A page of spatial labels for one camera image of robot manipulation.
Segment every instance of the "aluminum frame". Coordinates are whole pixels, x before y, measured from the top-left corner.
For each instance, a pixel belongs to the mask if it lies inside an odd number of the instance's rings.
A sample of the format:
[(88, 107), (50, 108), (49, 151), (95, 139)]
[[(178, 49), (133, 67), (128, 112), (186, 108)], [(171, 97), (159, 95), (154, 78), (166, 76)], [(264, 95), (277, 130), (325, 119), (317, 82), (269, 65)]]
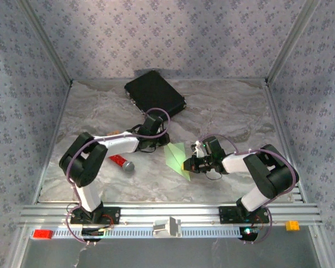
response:
[[(264, 89), (264, 94), (267, 103), (271, 109), (272, 119), (276, 126), (277, 136), (280, 140), (283, 154), (286, 159), (294, 164), (293, 154), (288, 146), (285, 136), (285, 130), (280, 121), (279, 111), (276, 109), (272, 94), (261, 79), (261, 84)], [(58, 125), (55, 130), (54, 137), (50, 145), (49, 158), (52, 153), (54, 142), (58, 133), (58, 127), (63, 114), (65, 106), (63, 105), (58, 119)], [(34, 228), (59, 228), (66, 230), (64, 227), (64, 218), (67, 214), (66, 207), (69, 203), (51, 202), (38, 203), (39, 194), (41, 191), (41, 184), (45, 176), (46, 165), (40, 175), (40, 183), (37, 187), (33, 205), (25, 206), (22, 210), (20, 219), (20, 227), (16, 232), (15, 241), (12, 244), (12, 254), (8, 258), (9, 262), (6, 267), (19, 267), (25, 254), (28, 239), (32, 235)], [(274, 203), (270, 204), (269, 208), (273, 216), (273, 224), (275, 226), (282, 226), (288, 220), (299, 221), (301, 226), (309, 226), (310, 234), (312, 235), (313, 244), (318, 255), (318, 260), (321, 267), (335, 267), (335, 259), (333, 257), (331, 247), (327, 240), (325, 227), (316, 204), (307, 203), (307, 195), (301, 182), (293, 189), (295, 197), (294, 203)], [(231, 228), (231, 224), (219, 224), (218, 206), (220, 205), (235, 205), (232, 203), (215, 203), (215, 204), (186, 204), (186, 203), (110, 203), (105, 206), (119, 206), (121, 211), (121, 224), (115, 228), (126, 229), (131, 227), (134, 229), (144, 229), (152, 227), (152, 223), (158, 219), (166, 219), (169, 216), (181, 219), (181, 227), (200, 227), (206, 228)]]
[(30, 1), (28, 0), (17, 0), (17, 4), (20, 7), (21, 11), (27, 18), (27, 21), (32, 26), (33, 31), (36, 34), (36, 37), (41, 42), (43, 49), (46, 51), (49, 59), (56, 67), (56, 70), (60, 77), (62, 78), (63, 82), (66, 85), (70, 84), (71, 78), (65, 68), (65, 65), (60, 59), (60, 56), (57, 54), (48, 34), (45, 32), (39, 17), (35, 13), (34, 9), (31, 6)]
[(293, 27), (288, 34), (288, 38), (285, 40), (278, 56), (276, 57), (271, 69), (269, 70), (269, 73), (267, 75), (268, 85), (272, 84), (275, 81), (278, 73), (280, 72), (290, 53), (294, 49), (296, 42), (299, 40), (299, 37), (303, 34), (305, 27), (313, 16), (313, 13), (319, 3), (320, 0), (305, 1), (294, 22)]

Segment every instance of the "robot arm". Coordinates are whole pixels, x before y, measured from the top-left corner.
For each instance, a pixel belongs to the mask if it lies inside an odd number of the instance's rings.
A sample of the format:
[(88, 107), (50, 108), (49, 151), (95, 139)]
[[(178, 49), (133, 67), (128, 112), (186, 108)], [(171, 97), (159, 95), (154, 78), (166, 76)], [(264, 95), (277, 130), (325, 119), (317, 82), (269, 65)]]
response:
[[(198, 157), (196, 154), (187, 159), (183, 169), (194, 173), (206, 173), (214, 169), (221, 174), (248, 172), (256, 186), (236, 204), (241, 218), (247, 218), (270, 200), (276, 198), (293, 184), (293, 177), (288, 167), (277, 157), (265, 152), (253, 152), (246, 155), (237, 153), (226, 155), (216, 137), (212, 136), (202, 141), (207, 155)], [(280, 153), (272, 145), (261, 149)]]
[[(154, 136), (159, 132), (161, 127), (163, 127), (163, 121), (161, 118), (156, 117), (153, 114), (148, 115), (143, 125), (137, 125), (131, 130), (127, 130), (118, 135), (110, 136), (109, 140), (92, 143), (85, 150), (83, 150), (85, 154), (88, 154), (86, 158), (83, 155), (79, 155), (74, 160), (70, 170), (70, 177), (75, 183), (77, 193), (82, 202), (81, 210), (85, 214), (88, 221), (97, 223), (102, 215), (103, 203), (98, 195), (95, 184), (92, 182), (98, 175), (98, 171), (101, 168), (103, 160), (107, 156), (126, 152), (136, 152), (147, 148), (154, 149), (168, 144), (170, 142), (170, 138), (167, 133), (158, 138), (140, 138), (129, 136), (132, 133), (144, 136)], [(87, 132), (78, 136), (59, 162), (59, 166), (63, 169), (65, 174), (73, 156), (80, 150), (80, 148), (82, 148), (82, 146), (86, 143), (97, 138), (103, 137), (92, 136)]]

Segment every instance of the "yellow lego brick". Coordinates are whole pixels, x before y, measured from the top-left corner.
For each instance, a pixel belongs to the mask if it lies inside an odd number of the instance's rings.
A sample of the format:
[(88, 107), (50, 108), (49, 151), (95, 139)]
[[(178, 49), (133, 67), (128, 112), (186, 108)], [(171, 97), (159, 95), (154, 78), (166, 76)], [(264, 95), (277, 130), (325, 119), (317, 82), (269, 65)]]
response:
[(287, 221), (285, 223), (285, 228), (287, 231), (299, 231), (299, 222), (298, 221)]

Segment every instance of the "mounting plate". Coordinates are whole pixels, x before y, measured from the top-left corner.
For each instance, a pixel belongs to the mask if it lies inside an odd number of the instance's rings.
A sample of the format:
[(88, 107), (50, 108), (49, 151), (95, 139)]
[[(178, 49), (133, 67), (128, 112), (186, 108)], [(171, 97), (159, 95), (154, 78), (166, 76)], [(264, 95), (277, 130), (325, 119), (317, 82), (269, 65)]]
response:
[(269, 223), (268, 212), (265, 208), (260, 208), (256, 213), (247, 218), (242, 218), (238, 214), (237, 206), (218, 207), (220, 224), (231, 223)]
[[(113, 219), (113, 224), (119, 224), (119, 219), (121, 216), (121, 208), (120, 207), (103, 207), (102, 215), (109, 215)], [(92, 223), (92, 220), (88, 218), (88, 216), (80, 209), (75, 209), (72, 212), (71, 216), (71, 224), (92, 224), (92, 225), (110, 225), (111, 219), (109, 217), (99, 217), (97, 222)]]

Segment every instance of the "black cable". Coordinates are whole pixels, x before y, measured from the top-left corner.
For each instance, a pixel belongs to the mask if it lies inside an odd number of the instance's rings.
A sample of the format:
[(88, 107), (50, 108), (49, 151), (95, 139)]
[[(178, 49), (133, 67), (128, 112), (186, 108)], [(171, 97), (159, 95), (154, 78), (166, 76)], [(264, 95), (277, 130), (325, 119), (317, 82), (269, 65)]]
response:
[(152, 151), (143, 151), (143, 150), (139, 150), (139, 152), (144, 152), (146, 154), (151, 154), (152, 152), (155, 152), (156, 151), (156, 145), (154, 146), (154, 150)]
[(90, 232), (98, 232), (100, 229), (107, 229), (107, 228), (110, 228), (113, 226), (114, 228), (114, 220), (112, 217), (109, 217), (110, 220), (111, 220), (111, 223), (109, 225), (106, 225), (106, 226), (102, 226), (102, 227), (97, 227), (97, 228), (94, 228), (94, 229), (90, 229), (89, 231)]
[(222, 178), (222, 174), (220, 173), (220, 175), (221, 175), (221, 177), (219, 177), (218, 179), (211, 179), (211, 178), (209, 178), (209, 177), (207, 176), (207, 173), (205, 173), (206, 178), (209, 179), (209, 180), (221, 180), (221, 178)]
[(135, 131), (138, 127), (141, 127), (141, 124), (137, 124), (136, 126), (132, 127), (128, 132), (133, 132)]

